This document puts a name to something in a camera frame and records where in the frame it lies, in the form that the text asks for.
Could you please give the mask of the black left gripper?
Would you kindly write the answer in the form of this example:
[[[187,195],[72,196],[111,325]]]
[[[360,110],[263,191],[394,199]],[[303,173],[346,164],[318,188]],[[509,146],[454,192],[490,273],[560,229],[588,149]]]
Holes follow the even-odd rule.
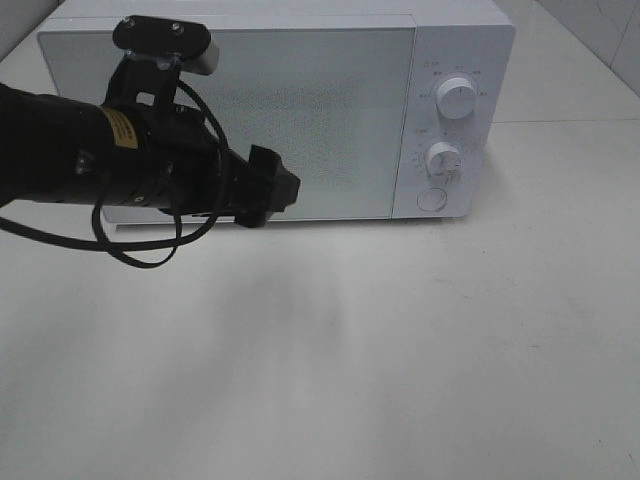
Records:
[[[209,115],[173,102],[139,106],[145,157],[139,205],[167,215],[233,216],[239,226],[264,227],[296,203],[301,181],[281,171],[281,157],[271,149],[252,145],[247,162],[224,147]]]

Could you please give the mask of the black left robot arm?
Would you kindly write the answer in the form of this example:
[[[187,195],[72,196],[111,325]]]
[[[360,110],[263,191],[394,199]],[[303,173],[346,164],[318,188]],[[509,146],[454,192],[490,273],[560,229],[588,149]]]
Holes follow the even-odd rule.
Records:
[[[299,178],[274,151],[225,150],[202,111],[97,106],[1,87],[1,202],[151,208],[231,216],[256,228],[293,205]]]

